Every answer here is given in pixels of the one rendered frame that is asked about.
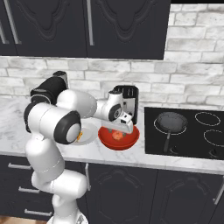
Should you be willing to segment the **black toaster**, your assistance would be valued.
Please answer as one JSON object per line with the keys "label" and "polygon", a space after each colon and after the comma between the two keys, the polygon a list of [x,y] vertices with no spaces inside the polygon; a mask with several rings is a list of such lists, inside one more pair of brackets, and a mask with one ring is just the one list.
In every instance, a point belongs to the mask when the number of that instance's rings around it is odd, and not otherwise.
{"label": "black toaster", "polygon": [[139,89],[131,85],[117,85],[115,91],[122,92],[123,110],[131,115],[134,125],[137,124]]}

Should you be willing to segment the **black hob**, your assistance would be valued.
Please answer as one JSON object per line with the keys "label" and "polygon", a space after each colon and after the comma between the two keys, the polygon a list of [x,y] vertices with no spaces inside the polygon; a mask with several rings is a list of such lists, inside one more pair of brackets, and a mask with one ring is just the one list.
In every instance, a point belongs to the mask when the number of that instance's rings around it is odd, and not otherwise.
{"label": "black hob", "polygon": [[[166,153],[164,153],[166,134],[154,127],[154,121],[162,112],[181,114],[188,121],[184,133],[171,136]],[[223,159],[220,160],[224,160],[224,111],[145,107],[144,141],[146,154],[217,159],[210,154],[210,150],[216,149],[223,155]],[[172,146],[178,148],[178,155],[170,153]]]}

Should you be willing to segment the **dark base cupboard door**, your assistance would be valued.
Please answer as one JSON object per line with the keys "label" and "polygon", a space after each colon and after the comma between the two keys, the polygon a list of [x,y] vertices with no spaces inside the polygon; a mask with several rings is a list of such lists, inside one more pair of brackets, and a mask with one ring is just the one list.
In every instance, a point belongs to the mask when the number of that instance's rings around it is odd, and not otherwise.
{"label": "dark base cupboard door", "polygon": [[150,224],[158,172],[109,164],[89,164],[89,224]]}
{"label": "dark base cupboard door", "polygon": [[222,180],[215,174],[160,170],[150,224],[209,224]]}

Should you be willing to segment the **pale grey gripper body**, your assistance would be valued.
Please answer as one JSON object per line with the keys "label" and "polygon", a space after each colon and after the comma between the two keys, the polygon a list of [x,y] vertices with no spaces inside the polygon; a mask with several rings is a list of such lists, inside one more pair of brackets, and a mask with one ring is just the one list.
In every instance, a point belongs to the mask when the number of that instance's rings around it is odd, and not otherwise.
{"label": "pale grey gripper body", "polygon": [[133,132],[133,122],[122,123],[120,120],[109,122],[102,121],[101,126],[110,130],[118,130],[124,133],[131,134]]}

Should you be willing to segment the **orange pink shrimp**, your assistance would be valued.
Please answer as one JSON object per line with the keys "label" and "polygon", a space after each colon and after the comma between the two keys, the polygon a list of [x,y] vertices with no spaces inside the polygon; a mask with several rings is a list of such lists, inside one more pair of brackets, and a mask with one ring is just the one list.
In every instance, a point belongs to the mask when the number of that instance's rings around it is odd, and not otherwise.
{"label": "orange pink shrimp", "polygon": [[115,131],[112,134],[112,137],[116,140],[116,141],[120,141],[121,139],[123,139],[123,133],[121,131]]}

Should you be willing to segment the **black small appliance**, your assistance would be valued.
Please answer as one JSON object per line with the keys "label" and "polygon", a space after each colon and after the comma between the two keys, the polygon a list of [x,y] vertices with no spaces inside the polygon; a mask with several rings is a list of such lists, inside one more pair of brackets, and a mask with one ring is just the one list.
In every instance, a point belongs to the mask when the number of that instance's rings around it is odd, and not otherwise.
{"label": "black small appliance", "polygon": [[67,73],[57,71],[31,91],[31,101],[55,105],[59,94],[66,89],[68,89]]}

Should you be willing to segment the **dark drawer front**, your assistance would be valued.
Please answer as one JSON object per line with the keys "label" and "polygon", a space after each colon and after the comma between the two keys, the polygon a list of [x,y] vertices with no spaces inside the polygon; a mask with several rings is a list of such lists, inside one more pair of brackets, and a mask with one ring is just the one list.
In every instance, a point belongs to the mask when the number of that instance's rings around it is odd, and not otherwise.
{"label": "dark drawer front", "polygon": [[8,163],[14,165],[30,165],[26,157],[13,157],[0,155],[0,176],[5,176],[9,179],[26,179],[30,177],[34,182],[49,183],[57,180],[61,183],[81,183],[87,182],[87,178],[77,172],[74,168],[75,163],[64,162],[62,158],[52,168],[47,168],[44,171],[34,170],[31,166],[31,170],[19,170],[11,169],[8,167]]}
{"label": "dark drawer front", "polygon": [[[27,214],[25,209],[39,212],[52,212],[52,216],[40,216]],[[0,203],[0,215],[12,216],[17,218],[25,218],[38,221],[46,221],[47,224],[88,224],[88,220],[85,215],[78,210],[74,210],[69,215],[59,215],[53,211],[51,207],[41,206],[39,204],[31,205],[31,208],[26,207],[26,204],[20,204],[16,201],[2,201]]]}
{"label": "dark drawer front", "polygon": [[[40,193],[19,192],[18,188],[20,186],[29,189],[39,189]],[[58,195],[62,199],[67,200],[70,200],[72,197],[79,199],[86,193],[86,191],[87,188],[85,185],[74,183],[58,184],[57,180],[49,183],[35,183],[32,185],[32,182],[29,179],[9,179],[4,175],[0,176],[0,200],[5,198],[6,200],[14,200],[17,203],[26,204],[27,206],[40,204],[49,207],[53,195]]]}

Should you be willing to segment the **white plate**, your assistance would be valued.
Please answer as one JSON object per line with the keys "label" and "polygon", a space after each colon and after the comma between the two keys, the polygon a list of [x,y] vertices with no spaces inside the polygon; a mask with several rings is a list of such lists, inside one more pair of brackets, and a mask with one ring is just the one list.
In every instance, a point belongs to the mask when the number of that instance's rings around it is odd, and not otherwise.
{"label": "white plate", "polygon": [[82,135],[79,140],[75,140],[73,145],[85,145],[92,143],[98,137],[98,129],[92,123],[84,122],[81,125]]}

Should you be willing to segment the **red bowl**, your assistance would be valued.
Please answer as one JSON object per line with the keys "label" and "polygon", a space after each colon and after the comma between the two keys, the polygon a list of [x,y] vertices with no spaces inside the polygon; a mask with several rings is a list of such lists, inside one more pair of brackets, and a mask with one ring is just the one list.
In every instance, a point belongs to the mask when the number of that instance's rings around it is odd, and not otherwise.
{"label": "red bowl", "polygon": [[124,151],[132,147],[137,142],[140,136],[140,132],[136,126],[133,127],[133,132],[131,134],[126,134],[122,132],[123,139],[121,139],[120,141],[116,141],[112,137],[113,133],[109,133],[109,129],[101,127],[98,130],[98,137],[106,147],[115,151]]}

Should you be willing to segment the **narrow dark wall cupboard door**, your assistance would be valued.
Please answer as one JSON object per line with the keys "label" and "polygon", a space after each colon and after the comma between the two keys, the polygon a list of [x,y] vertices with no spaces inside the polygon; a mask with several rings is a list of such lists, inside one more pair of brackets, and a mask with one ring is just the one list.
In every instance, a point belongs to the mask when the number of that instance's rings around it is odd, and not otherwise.
{"label": "narrow dark wall cupboard door", "polygon": [[0,0],[0,20],[3,26],[5,37],[9,41],[8,45],[4,45],[0,38],[0,56],[17,56],[18,54],[12,36],[9,19],[4,7],[4,0]]}

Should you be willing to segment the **dark grey frying pan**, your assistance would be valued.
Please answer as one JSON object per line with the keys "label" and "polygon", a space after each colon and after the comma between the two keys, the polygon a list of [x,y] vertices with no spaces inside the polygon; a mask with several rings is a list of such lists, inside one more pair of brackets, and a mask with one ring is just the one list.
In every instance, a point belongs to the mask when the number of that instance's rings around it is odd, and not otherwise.
{"label": "dark grey frying pan", "polygon": [[168,151],[170,138],[172,135],[180,135],[186,131],[188,121],[178,113],[163,112],[154,121],[154,127],[159,132],[166,134],[164,142],[164,153]]}

